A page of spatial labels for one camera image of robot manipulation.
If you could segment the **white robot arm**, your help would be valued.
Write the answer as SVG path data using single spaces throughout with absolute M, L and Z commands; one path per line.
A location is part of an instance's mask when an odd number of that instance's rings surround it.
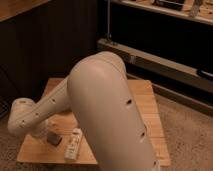
M 80 60 L 39 101 L 13 101 L 8 131 L 20 136 L 71 109 L 102 171 L 161 171 L 123 60 L 103 51 Z

